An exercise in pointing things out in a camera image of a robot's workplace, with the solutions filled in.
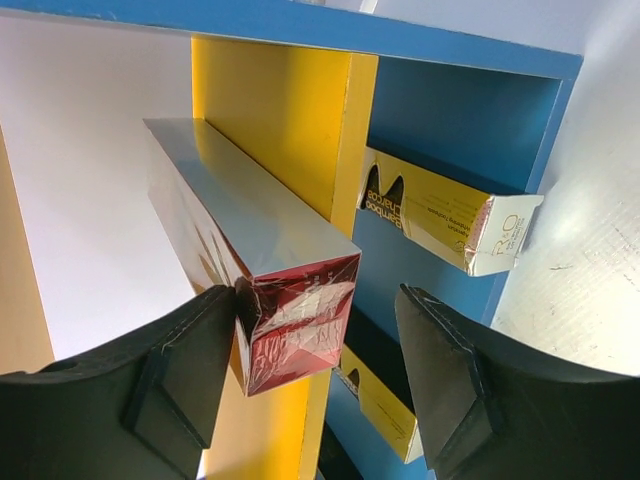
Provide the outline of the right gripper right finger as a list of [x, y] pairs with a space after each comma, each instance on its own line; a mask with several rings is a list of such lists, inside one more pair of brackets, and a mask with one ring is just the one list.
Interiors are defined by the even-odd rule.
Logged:
[[395, 312], [438, 478], [638, 477], [637, 377], [544, 353], [417, 287], [400, 287]]

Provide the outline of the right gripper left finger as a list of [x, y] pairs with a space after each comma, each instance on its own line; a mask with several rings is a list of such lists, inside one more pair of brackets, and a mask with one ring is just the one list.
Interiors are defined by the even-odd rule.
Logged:
[[96, 348], [3, 375], [2, 477], [196, 478], [235, 317], [235, 291], [214, 286]]

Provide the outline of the silver RO toothpaste box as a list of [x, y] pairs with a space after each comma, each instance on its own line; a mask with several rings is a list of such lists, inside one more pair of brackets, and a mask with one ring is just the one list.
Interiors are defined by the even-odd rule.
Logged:
[[417, 417], [408, 401], [347, 345], [334, 372], [357, 399], [361, 413], [375, 427], [403, 464], [423, 455]]

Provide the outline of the silver RO box table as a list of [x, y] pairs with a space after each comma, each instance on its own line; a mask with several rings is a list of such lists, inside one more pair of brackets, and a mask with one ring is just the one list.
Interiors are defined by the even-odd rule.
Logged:
[[487, 193], [373, 148], [364, 150], [358, 208], [471, 277], [516, 266], [543, 200], [538, 194]]

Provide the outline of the red 3D toothpaste box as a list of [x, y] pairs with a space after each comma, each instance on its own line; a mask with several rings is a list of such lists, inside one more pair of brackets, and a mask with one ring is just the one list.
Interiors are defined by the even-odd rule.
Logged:
[[183, 270], [195, 287], [237, 294], [244, 393], [335, 367], [360, 250], [208, 122], [145, 127], [149, 197]]

